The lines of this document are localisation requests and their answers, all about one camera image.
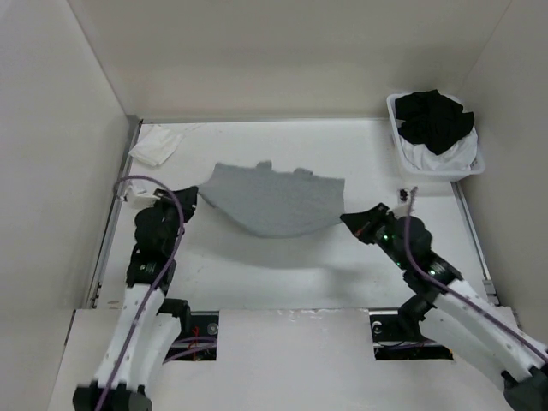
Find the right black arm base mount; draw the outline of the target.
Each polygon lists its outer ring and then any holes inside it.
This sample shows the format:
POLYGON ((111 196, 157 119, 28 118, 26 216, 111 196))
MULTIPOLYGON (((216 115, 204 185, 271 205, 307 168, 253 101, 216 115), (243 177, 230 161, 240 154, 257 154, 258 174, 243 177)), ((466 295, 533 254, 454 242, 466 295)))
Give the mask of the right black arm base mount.
POLYGON ((454 360, 450 349, 424 337, 419 322, 432 306, 413 296, 397 309, 369 312, 376 360, 454 360))

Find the white plastic basket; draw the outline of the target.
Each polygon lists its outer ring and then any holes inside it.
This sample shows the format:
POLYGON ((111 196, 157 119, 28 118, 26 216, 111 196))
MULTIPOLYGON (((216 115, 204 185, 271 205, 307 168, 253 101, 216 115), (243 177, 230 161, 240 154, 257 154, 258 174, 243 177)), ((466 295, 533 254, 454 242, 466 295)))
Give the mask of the white plastic basket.
POLYGON ((397 163, 403 178, 421 182, 458 182, 468 176, 477 176, 485 172, 485 159, 479 147, 469 170, 419 170, 405 157, 402 148, 402 139, 398 133, 396 122, 395 101, 404 96, 404 93, 393 93, 386 98, 389 113, 391 137, 395 147, 397 163))

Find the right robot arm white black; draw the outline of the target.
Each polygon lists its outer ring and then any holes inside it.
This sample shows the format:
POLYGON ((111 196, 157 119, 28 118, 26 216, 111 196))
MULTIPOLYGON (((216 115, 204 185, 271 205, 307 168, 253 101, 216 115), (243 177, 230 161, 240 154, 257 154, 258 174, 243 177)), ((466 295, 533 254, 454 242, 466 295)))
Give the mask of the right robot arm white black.
POLYGON ((414 292, 397 314, 406 338, 423 337, 452 350, 503 392, 514 410, 547 408, 547 347, 512 325, 432 250, 417 217, 398 217, 383 203, 340 216, 354 237, 378 246, 414 292))

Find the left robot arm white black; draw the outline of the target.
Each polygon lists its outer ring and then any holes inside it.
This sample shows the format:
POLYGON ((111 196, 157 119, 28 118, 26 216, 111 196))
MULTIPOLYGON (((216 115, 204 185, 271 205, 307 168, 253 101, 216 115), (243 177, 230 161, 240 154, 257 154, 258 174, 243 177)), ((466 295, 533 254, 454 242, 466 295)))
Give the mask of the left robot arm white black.
POLYGON ((198 191, 195 186, 174 193, 157 189, 152 204, 137 213, 116 328, 91 383, 76 387, 74 409, 152 409, 148 385, 171 345, 192 331, 188 302, 167 294, 176 271, 182 226, 194 215, 198 191))

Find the folded white tank top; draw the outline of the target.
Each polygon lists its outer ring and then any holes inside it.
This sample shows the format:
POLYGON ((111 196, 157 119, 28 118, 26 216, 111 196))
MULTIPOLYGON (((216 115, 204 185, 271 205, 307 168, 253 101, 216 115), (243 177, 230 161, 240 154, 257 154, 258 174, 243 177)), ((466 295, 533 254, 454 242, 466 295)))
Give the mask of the folded white tank top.
POLYGON ((155 123, 141 128, 129 156, 149 168, 158 168, 188 145, 191 136, 203 123, 155 123))

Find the white tank top in basket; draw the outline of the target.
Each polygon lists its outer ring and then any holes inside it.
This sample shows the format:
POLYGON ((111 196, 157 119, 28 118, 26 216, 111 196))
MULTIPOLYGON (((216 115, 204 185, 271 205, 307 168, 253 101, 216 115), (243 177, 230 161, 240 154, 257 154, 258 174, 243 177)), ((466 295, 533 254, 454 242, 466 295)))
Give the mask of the white tank top in basket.
POLYGON ((468 171, 476 159, 478 135, 473 128, 471 133, 458 140, 442 154, 434 154, 425 144, 414 145, 403 137, 399 138, 403 155, 417 170, 422 171, 468 171))

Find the black tank top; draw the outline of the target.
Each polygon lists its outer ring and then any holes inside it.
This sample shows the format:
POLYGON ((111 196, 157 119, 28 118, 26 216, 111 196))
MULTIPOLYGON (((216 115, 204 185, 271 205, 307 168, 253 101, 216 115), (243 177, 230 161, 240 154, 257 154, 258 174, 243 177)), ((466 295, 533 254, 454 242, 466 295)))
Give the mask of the black tank top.
POLYGON ((436 155, 447 152, 469 135, 475 123, 472 111, 438 90, 413 92, 395 99, 395 118, 402 121, 399 135, 413 145, 425 145, 436 155))

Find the grey tank top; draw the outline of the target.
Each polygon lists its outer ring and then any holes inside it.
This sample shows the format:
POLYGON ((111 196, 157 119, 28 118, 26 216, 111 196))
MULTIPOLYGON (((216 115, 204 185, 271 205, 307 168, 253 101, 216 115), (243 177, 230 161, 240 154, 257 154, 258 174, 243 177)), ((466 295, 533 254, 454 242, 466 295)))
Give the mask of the grey tank top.
POLYGON ((275 171, 218 163, 199 195, 232 222, 261 238, 296 238, 337 225, 344 213, 345 180, 297 168, 275 171))

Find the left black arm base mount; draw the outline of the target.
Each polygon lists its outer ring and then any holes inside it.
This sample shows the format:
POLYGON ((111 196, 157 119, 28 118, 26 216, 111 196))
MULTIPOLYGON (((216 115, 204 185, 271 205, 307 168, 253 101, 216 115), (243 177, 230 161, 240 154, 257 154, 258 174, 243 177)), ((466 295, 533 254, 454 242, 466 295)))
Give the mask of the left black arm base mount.
POLYGON ((219 311, 194 311, 188 301, 166 299, 159 313, 179 320, 181 331, 166 355, 168 361, 215 361, 219 332, 219 311))

